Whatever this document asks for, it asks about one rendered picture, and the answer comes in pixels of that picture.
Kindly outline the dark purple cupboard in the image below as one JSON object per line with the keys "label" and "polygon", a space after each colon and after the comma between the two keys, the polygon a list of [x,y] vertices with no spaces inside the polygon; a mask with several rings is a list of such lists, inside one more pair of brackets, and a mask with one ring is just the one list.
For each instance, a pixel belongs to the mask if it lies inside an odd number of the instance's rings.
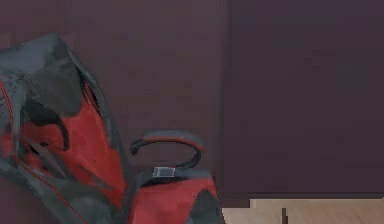
{"label": "dark purple cupboard", "polygon": [[384,197],[384,0],[230,0],[228,11],[224,203]]}

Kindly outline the red and black office chair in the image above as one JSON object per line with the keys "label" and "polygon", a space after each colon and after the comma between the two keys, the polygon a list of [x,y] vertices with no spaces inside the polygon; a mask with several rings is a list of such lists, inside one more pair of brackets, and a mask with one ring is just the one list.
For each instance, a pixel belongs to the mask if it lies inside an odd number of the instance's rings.
{"label": "red and black office chair", "polygon": [[[194,156],[137,176],[128,158],[153,143]],[[0,50],[0,176],[39,198],[61,224],[225,224],[203,144],[157,130],[122,145],[95,77],[56,34]]]}

